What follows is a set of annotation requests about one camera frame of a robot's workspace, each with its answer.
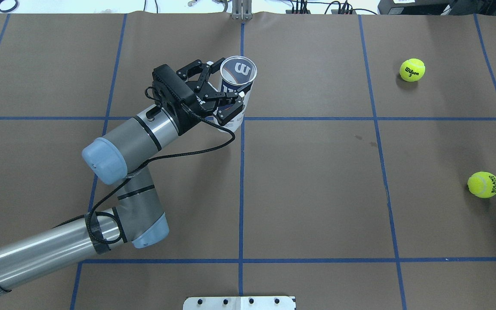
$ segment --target wire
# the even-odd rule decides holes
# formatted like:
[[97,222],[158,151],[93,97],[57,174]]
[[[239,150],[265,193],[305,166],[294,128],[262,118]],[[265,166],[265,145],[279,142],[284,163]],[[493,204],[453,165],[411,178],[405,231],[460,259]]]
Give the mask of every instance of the wire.
[[208,152],[216,151],[217,149],[221,149],[223,147],[226,147],[227,145],[229,145],[230,143],[232,143],[232,141],[235,141],[235,138],[236,137],[235,137],[235,133],[234,132],[230,131],[229,129],[227,129],[227,128],[223,127],[223,126],[216,125],[213,122],[210,122],[210,121],[206,120],[205,118],[201,118],[200,116],[198,116],[197,114],[195,114],[193,111],[191,111],[191,109],[188,108],[184,104],[181,104],[181,107],[191,117],[196,118],[198,121],[204,122],[204,123],[206,123],[206,124],[208,124],[208,125],[210,125],[210,126],[212,126],[214,128],[221,129],[221,130],[227,132],[229,135],[231,135],[231,139],[229,139],[226,143],[223,143],[223,144],[218,145],[218,146],[215,146],[215,147],[211,147],[210,149],[203,149],[203,150],[200,150],[200,151],[187,152],[187,153],[177,153],[177,154],[171,154],[171,155],[164,155],[164,156],[158,156],[158,157],[153,157],[153,158],[147,159],[137,169],[131,171],[130,174],[134,174],[134,173],[136,173],[138,171],[141,171],[149,163],[152,163],[152,161],[157,161],[158,159],[173,158],[173,157],[181,157],[181,156],[189,156],[189,155],[198,155],[198,154],[208,153]]
[[[148,87],[146,88],[145,90],[145,96],[147,98],[150,98],[152,100],[155,100],[157,101],[156,99],[152,98],[151,96],[149,96],[148,94],[148,90],[151,89],[152,87]],[[189,155],[198,155],[198,154],[203,154],[203,153],[208,153],[208,152],[212,152],[212,151],[216,151],[218,149],[221,149],[223,147],[226,147],[227,145],[229,145],[230,143],[232,143],[232,141],[235,141],[235,133],[232,132],[231,130],[223,127],[223,126],[219,126],[217,124],[214,124],[213,122],[210,122],[208,120],[206,120],[205,118],[201,118],[200,116],[198,116],[196,113],[194,113],[189,107],[187,107],[185,104],[181,104],[181,108],[183,108],[183,110],[185,112],[187,112],[187,114],[189,114],[189,116],[195,118],[196,120],[200,121],[200,122],[204,122],[214,128],[217,128],[217,129],[220,129],[220,130],[223,130],[225,132],[227,132],[229,135],[231,135],[231,139],[229,139],[228,141],[226,141],[226,143],[222,143],[221,145],[218,145],[218,146],[215,146],[215,147],[210,147],[209,149],[202,149],[200,151],[194,151],[194,152],[186,152],[186,153],[177,153],[177,154],[171,154],[171,155],[164,155],[164,156],[158,156],[158,157],[153,157],[153,158],[150,158],[150,159],[147,159],[146,161],[144,161],[139,167],[137,167],[135,170],[131,171],[129,173],[129,175],[135,175],[136,172],[138,171],[141,171],[142,169],[144,169],[148,164],[152,163],[152,161],[157,161],[159,159],[164,159],[164,158],[174,158],[174,157],[181,157],[181,156],[189,156]],[[112,190],[112,192],[108,193],[107,196],[104,196],[104,198],[102,198],[101,200],[99,200],[99,202],[97,202],[93,208],[91,208],[91,210],[89,211],[89,213],[87,215],[83,214],[83,215],[80,215],[80,216],[76,216],[75,218],[71,218],[70,220],[67,220],[57,226],[55,226],[54,228],[56,227],[59,227],[59,226],[62,226],[62,225],[65,225],[65,224],[68,224],[68,223],[71,223],[71,222],[74,222],[75,220],[79,220],[81,218],[85,218],[87,217],[87,220],[85,222],[85,226],[87,228],[87,232],[89,234],[89,237],[91,238],[91,240],[94,240],[94,241],[97,241],[99,243],[103,243],[105,245],[112,245],[113,243],[116,243],[118,241],[120,241],[121,239],[126,239],[126,236],[125,236],[125,233],[124,233],[124,230],[123,228],[120,226],[120,224],[118,223],[118,219],[116,218],[116,216],[112,215],[112,214],[108,214],[106,212],[97,212],[97,208],[99,206],[102,205],[103,202],[105,202],[106,200],[108,200],[108,198],[112,197],[114,194],[116,194],[116,192],[118,192],[118,190],[122,189],[130,180],[131,178],[133,178],[133,176],[131,177],[126,177],[126,179],[120,184],[118,185],[114,190]],[[116,222],[116,224],[118,225],[118,229],[120,230],[120,235],[114,239],[114,240],[106,240],[106,239],[101,239],[101,238],[98,238],[96,236],[94,236],[93,234],[93,230],[91,229],[91,219],[93,218],[93,215],[96,215],[96,216],[107,216],[109,218],[112,218],[112,220],[114,220],[114,222]]]
[[332,6],[335,3],[338,3],[338,11],[340,11],[342,4],[339,1],[332,1],[331,3],[329,3],[329,6],[326,7],[325,14],[329,11],[330,6]]
[[367,11],[367,12],[371,12],[372,14],[374,15],[379,15],[377,12],[374,12],[374,11],[371,11],[371,10],[367,10],[367,9],[351,9],[349,10],[350,12],[353,12],[353,11],[357,11],[357,10],[361,10],[361,11]]

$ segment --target plastic cup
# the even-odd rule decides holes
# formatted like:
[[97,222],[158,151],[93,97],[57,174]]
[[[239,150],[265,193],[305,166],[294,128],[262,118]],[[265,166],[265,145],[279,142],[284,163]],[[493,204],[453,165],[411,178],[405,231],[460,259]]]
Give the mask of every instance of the plastic cup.
[[[219,72],[222,77],[220,91],[234,92],[242,86],[254,82],[257,75],[257,68],[253,61],[244,56],[231,56],[223,61]],[[250,89],[244,94],[244,107],[242,108],[242,111],[223,127],[231,131],[236,131],[240,127],[244,120],[244,113],[248,107],[248,100],[250,99],[251,92],[252,90]],[[227,110],[231,106],[232,105],[222,106],[221,109]],[[214,117],[214,122],[216,124],[218,123],[216,117]]]

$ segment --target light blue joint cap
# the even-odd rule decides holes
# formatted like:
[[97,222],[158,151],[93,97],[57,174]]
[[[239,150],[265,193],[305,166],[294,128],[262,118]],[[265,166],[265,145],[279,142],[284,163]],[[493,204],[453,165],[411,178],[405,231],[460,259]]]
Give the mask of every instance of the light blue joint cap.
[[139,238],[135,239],[133,243],[137,249],[142,249],[163,241],[170,233],[170,228],[167,226],[166,214],[162,214],[160,218],[150,226]]
[[127,175],[126,160],[118,148],[107,139],[95,139],[81,151],[81,156],[106,185],[112,185]]

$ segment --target yellow tennis ball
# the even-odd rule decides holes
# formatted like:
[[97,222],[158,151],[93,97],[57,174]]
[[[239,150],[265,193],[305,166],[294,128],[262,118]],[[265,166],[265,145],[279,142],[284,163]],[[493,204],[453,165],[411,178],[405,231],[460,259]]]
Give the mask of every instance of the yellow tennis ball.
[[468,179],[468,189],[479,198],[491,198],[496,195],[496,177],[489,172],[476,172]]
[[404,61],[399,68],[399,75],[407,82],[415,82],[422,78],[426,66],[420,59],[411,58]]

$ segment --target black box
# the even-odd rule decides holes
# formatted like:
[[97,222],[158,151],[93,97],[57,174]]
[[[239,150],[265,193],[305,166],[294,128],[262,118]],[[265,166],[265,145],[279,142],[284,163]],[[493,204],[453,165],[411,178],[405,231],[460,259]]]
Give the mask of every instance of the black box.
[[414,0],[408,3],[403,0],[380,0],[378,11],[380,14],[403,14],[403,15],[441,15],[450,0]]

